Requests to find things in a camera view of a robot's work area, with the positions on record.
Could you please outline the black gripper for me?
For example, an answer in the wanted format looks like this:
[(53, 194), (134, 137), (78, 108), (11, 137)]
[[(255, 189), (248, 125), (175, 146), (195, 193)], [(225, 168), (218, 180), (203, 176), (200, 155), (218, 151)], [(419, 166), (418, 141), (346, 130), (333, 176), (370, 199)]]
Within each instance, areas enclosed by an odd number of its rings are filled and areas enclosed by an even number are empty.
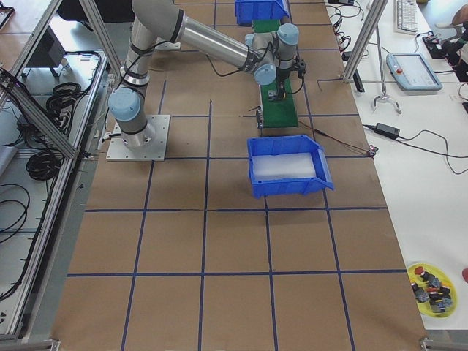
[(290, 77), (290, 72), (292, 67), (287, 68), (276, 68), (276, 85), (277, 85), (277, 99), (284, 100), (285, 99), (285, 81)]

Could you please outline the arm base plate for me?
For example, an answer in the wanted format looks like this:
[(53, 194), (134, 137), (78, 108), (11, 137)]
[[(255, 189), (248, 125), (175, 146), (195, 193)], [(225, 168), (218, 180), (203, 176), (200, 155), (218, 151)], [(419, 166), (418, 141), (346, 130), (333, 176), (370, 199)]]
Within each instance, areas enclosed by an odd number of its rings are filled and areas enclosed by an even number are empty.
[(170, 128), (169, 115), (147, 115), (146, 128), (135, 135), (121, 132), (115, 124), (107, 150), (107, 161), (110, 162), (143, 162), (164, 161), (167, 136)]

